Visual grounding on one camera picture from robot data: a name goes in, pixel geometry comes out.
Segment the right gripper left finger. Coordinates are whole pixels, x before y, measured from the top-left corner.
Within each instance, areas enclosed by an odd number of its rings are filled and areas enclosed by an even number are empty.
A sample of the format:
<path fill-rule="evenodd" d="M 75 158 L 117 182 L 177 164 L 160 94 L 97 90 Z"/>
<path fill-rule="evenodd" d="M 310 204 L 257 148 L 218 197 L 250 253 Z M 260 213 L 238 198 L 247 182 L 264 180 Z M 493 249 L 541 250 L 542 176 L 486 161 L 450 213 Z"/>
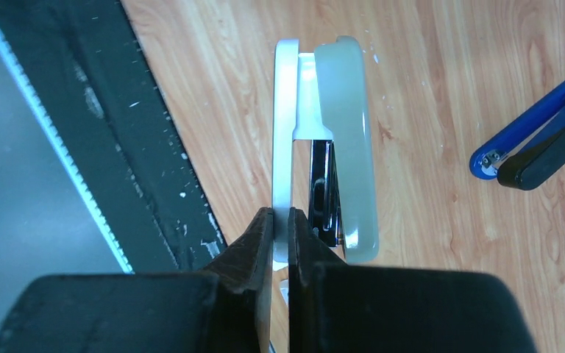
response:
<path fill-rule="evenodd" d="M 47 275 L 0 326 L 0 352 L 267 352 L 273 212 L 198 271 Z"/>

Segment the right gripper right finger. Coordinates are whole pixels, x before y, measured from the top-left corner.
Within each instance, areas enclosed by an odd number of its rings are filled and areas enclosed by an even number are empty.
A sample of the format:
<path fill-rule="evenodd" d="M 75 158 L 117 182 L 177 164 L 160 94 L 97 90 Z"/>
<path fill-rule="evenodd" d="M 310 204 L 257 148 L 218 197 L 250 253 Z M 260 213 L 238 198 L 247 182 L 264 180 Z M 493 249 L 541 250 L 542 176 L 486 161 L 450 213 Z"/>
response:
<path fill-rule="evenodd" d="M 467 271 L 350 265 L 291 209 L 292 352 L 535 352 L 512 292 Z"/>

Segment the grey white stapler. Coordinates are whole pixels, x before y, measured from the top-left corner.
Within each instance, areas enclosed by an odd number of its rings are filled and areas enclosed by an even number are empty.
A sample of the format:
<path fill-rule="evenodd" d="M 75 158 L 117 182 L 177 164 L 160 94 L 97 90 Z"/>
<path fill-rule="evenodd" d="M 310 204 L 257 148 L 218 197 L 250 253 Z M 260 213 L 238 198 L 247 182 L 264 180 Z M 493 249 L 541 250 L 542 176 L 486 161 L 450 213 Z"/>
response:
<path fill-rule="evenodd" d="M 347 261 L 373 260 L 379 251 L 371 119 L 363 52 L 357 40 L 302 52 L 280 40 L 274 58 L 271 203 L 275 270 L 289 263 L 288 219 L 293 201 L 294 143 L 311 144 L 308 222 Z"/>

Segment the blue black stapler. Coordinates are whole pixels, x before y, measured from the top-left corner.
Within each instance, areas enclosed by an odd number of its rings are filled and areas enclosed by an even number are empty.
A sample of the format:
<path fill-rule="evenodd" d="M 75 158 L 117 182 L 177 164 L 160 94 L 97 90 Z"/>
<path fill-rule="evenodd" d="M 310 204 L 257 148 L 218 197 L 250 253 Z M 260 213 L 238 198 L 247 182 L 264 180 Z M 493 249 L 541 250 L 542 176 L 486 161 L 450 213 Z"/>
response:
<path fill-rule="evenodd" d="M 533 190 L 565 164 L 565 80 L 480 146 L 469 170 L 507 188 Z"/>

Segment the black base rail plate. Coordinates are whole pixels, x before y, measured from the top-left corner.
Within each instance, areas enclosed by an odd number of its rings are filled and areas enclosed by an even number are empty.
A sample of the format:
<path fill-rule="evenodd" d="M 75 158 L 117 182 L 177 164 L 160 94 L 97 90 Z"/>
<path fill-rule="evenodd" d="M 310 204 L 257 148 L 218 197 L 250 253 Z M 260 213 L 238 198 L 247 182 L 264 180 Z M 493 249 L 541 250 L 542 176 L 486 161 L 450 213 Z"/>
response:
<path fill-rule="evenodd" d="M 226 246 L 120 1 L 0 1 L 0 47 L 125 272 Z"/>

